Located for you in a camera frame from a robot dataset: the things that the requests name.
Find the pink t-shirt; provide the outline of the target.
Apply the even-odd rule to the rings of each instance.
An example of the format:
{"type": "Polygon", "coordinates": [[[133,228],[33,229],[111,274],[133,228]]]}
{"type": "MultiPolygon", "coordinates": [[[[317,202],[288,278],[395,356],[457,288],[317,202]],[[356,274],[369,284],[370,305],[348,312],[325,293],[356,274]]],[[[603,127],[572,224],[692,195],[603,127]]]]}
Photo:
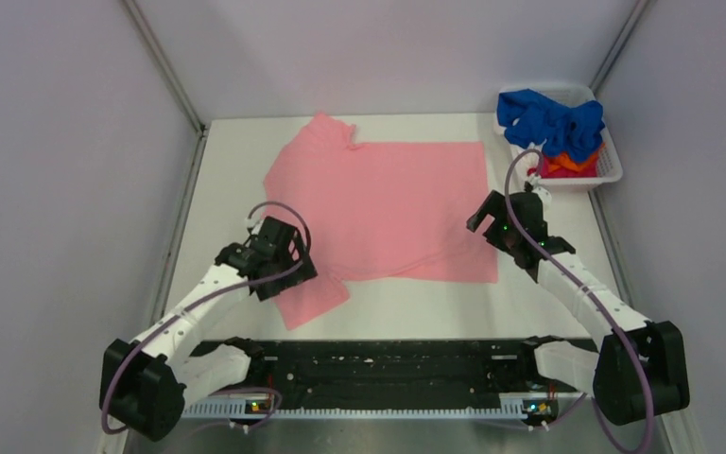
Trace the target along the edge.
{"type": "Polygon", "coordinates": [[[401,277],[492,284],[497,253],[467,229],[489,194],[483,144],[364,142],[316,114],[264,179],[268,214],[298,212],[317,276],[275,300],[295,329],[344,304],[347,283],[401,277]]]}

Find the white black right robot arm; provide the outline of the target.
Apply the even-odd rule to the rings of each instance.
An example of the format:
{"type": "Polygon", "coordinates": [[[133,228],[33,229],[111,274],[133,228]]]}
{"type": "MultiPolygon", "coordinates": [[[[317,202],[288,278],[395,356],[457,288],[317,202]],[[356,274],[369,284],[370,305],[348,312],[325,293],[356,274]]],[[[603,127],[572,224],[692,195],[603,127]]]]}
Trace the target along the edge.
{"type": "Polygon", "coordinates": [[[476,231],[486,218],[493,220],[483,234],[486,242],[565,307],[596,347],[590,351],[552,335],[523,340],[516,375],[524,387],[564,383],[591,396],[617,426],[690,405],[681,330],[623,302],[584,266],[575,247],[550,235],[538,193],[492,191],[467,229],[476,231]]]}

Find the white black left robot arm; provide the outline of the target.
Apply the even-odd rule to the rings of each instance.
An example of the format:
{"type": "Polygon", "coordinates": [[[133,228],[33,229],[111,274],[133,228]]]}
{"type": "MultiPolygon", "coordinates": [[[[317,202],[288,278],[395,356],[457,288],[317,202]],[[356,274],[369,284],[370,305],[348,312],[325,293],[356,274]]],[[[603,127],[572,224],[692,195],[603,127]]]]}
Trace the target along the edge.
{"type": "Polygon", "coordinates": [[[197,355],[209,332],[237,305],[263,302],[316,277],[312,238],[302,217],[290,224],[263,217],[248,237],[224,247],[193,289],[153,326],[105,350],[99,391],[105,433],[127,429],[162,440],[182,414],[231,385],[259,388],[265,365],[251,347],[222,342],[197,355]]]}

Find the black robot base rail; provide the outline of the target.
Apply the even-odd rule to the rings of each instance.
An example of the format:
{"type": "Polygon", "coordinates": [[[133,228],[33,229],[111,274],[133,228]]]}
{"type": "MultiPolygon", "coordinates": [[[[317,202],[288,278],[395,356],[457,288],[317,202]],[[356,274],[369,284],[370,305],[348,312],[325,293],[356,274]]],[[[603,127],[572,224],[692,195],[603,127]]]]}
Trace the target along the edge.
{"type": "Polygon", "coordinates": [[[498,410],[515,395],[542,400],[578,394],[562,382],[531,380],[517,360],[517,339],[227,343],[251,354],[239,387],[278,391],[281,416],[295,410],[498,410]]]}

